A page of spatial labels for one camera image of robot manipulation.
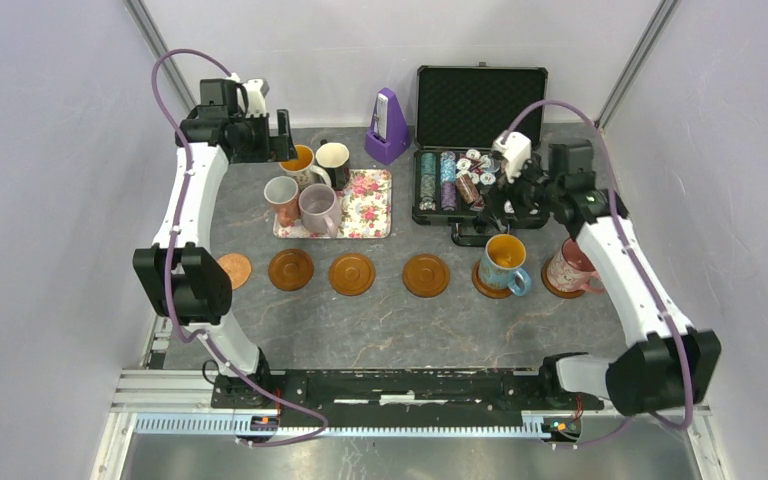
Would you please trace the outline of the blue mug orange inside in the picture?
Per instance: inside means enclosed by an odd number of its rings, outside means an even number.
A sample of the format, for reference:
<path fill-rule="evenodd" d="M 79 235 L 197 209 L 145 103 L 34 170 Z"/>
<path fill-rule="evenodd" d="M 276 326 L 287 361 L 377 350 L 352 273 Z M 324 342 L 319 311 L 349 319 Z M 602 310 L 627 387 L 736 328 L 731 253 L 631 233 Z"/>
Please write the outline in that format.
<path fill-rule="evenodd" d="M 479 260 L 479 277 L 491 289 L 507 287 L 512 295 L 524 296 L 533 287 L 533 281 L 524 269 L 527 252 L 524 244 L 511 234 L 491 237 Z"/>

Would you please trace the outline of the pink mug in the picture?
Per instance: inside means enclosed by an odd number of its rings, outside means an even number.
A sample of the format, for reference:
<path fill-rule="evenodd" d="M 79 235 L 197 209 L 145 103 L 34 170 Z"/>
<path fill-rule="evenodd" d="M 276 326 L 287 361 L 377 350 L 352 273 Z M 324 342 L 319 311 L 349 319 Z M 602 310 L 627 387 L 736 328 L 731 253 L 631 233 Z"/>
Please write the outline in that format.
<path fill-rule="evenodd" d="M 585 294 L 605 292 L 603 287 L 591 284 L 592 280 L 601 281 L 601 278 L 590 259 L 572 238 L 565 240 L 550 260 L 548 277 L 556 289 L 564 292 L 584 290 Z"/>

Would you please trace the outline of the wooden coaster five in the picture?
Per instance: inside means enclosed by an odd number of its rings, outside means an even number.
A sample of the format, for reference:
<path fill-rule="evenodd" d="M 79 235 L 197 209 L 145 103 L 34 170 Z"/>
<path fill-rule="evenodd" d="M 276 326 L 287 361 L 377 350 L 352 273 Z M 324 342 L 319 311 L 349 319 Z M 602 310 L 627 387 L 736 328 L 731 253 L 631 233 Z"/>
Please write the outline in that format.
<path fill-rule="evenodd" d="M 544 262 L 544 264 L 543 264 L 543 266 L 542 266 L 542 268 L 541 268 L 541 281 L 542 281 L 542 283 L 543 283 L 544 287 L 545 287 L 545 288 L 546 288 L 546 289 L 547 289 L 547 290 L 548 290 L 548 291 L 549 291 L 551 294 L 553 294 L 553 295 L 555 295 L 556 297 L 559 297 L 559 298 L 561 298 L 561 299 L 565 299 L 565 300 L 572 300 L 572 299 L 576 299 L 576 298 L 579 298 L 579 297 L 581 297 L 581 296 L 583 296 L 583 295 L 585 294 L 585 291 L 584 291 L 584 290 L 577 290 L 577 291 L 573 291 L 573 292 L 564 292 L 564 291 L 561 291 L 561 290 L 558 290 L 558 289 L 556 289 L 556 288 L 555 288 L 555 287 L 554 287 L 554 286 L 551 284 L 551 282 L 549 281 L 549 277 L 548 277 L 548 268 L 549 268 L 549 264 L 550 264 L 550 263 L 551 263 L 551 260 L 550 260 L 550 259 L 548 259 L 548 260 L 546 260 L 546 261 Z"/>

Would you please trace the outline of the wooden coaster two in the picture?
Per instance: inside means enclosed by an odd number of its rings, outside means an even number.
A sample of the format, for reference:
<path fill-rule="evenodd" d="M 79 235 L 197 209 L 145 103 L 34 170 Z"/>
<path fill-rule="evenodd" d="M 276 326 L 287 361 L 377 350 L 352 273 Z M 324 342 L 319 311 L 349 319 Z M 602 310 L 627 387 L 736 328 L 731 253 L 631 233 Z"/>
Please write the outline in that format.
<path fill-rule="evenodd" d="M 503 289 L 491 289 L 487 287 L 479 277 L 479 267 L 480 262 L 477 261 L 472 268 L 471 274 L 472 284 L 479 293 L 491 299 L 504 299 L 512 295 L 512 292 L 507 287 Z"/>

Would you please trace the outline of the floral tray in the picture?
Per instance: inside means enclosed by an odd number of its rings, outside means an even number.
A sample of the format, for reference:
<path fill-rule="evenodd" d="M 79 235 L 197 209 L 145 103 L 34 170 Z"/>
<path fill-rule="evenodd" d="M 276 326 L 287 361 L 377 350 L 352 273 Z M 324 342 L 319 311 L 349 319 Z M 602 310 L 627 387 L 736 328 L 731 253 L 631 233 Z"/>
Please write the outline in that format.
<path fill-rule="evenodd" d="M 392 224 L 392 190 L 392 174 L 388 170 L 350 170 L 350 180 L 346 187 L 342 191 L 334 190 L 342 209 L 342 223 L 335 239 L 377 239 L 388 236 Z M 275 212 L 273 234 L 288 239 L 335 240 L 308 232 L 302 225 L 301 217 L 292 225 L 281 227 Z"/>

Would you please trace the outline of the wooden coaster one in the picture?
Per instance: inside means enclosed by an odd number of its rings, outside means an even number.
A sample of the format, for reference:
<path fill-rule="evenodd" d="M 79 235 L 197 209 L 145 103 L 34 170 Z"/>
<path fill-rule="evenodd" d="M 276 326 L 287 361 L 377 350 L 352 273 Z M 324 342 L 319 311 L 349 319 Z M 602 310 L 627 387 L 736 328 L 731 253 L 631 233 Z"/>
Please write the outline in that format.
<path fill-rule="evenodd" d="M 268 277 L 273 286 L 284 291 L 303 288 L 313 277 L 314 264 L 311 256 L 302 249 L 285 249 L 278 252 L 268 266 Z"/>

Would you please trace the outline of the wooden coaster four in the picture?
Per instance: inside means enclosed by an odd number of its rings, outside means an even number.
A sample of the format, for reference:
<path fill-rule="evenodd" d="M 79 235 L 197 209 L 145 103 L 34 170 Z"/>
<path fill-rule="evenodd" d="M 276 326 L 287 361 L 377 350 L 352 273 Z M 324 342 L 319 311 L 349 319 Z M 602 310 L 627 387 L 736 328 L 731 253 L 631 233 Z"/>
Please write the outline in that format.
<path fill-rule="evenodd" d="M 406 289 L 413 295 L 430 298 L 446 290 L 450 282 L 450 271 L 438 256 L 419 254 L 405 263 L 402 280 Z"/>

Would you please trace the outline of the woven rattan coaster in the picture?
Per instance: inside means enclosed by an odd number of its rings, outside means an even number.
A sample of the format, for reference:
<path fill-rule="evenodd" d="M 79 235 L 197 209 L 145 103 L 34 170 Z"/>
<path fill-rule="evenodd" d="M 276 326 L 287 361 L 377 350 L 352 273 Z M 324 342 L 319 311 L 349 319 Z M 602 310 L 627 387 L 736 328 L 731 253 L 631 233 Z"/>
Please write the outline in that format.
<path fill-rule="evenodd" d="M 217 263 L 229 277 L 233 290 L 243 286 L 252 274 L 253 268 L 250 260 L 240 253 L 225 254 L 217 260 Z"/>

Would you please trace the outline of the wooden coaster three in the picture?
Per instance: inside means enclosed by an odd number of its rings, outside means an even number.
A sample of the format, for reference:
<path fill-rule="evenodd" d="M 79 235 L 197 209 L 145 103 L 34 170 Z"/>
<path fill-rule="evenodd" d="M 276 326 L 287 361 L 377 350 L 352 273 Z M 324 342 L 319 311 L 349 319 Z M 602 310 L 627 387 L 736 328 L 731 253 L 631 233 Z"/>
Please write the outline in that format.
<path fill-rule="evenodd" d="M 332 288 L 344 296 L 357 296 L 365 293 L 374 283 L 376 270 L 369 257 L 360 253 L 347 253 L 338 256 L 328 272 Z"/>

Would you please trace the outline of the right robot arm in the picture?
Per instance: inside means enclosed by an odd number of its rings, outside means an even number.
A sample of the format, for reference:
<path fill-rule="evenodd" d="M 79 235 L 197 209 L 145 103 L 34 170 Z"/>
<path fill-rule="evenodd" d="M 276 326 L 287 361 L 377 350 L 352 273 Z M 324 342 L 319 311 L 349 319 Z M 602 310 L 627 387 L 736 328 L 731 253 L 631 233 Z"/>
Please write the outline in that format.
<path fill-rule="evenodd" d="M 625 416 L 682 407 L 705 398 L 722 352 L 711 330 L 699 330 L 661 285 L 639 246 L 619 196 L 597 185 L 594 148 L 587 140 L 553 144 L 542 161 L 530 140 L 502 134 L 490 154 L 501 164 L 484 195 L 490 223 L 553 217 L 592 262 L 621 320 L 627 349 L 614 360 L 585 353 L 545 359 L 540 400 L 562 408 L 577 393 L 610 401 Z"/>

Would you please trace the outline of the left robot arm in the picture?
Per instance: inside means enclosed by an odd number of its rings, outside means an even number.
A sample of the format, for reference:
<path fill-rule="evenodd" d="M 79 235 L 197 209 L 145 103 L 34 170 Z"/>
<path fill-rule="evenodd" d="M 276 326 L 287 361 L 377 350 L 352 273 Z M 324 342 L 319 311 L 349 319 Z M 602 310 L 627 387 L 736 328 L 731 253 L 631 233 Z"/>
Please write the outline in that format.
<path fill-rule="evenodd" d="M 155 312 L 171 321 L 185 344 L 201 343 L 235 392 L 250 407 L 266 405 L 273 379 L 261 372 L 263 354 L 231 311 L 229 275 L 211 253 L 211 224 L 221 182 L 235 163 L 295 158 L 289 113 L 277 112 L 270 131 L 269 85 L 237 75 L 207 79 L 201 102 L 174 121 L 177 163 L 169 204 L 151 245 L 135 250 L 132 265 Z"/>

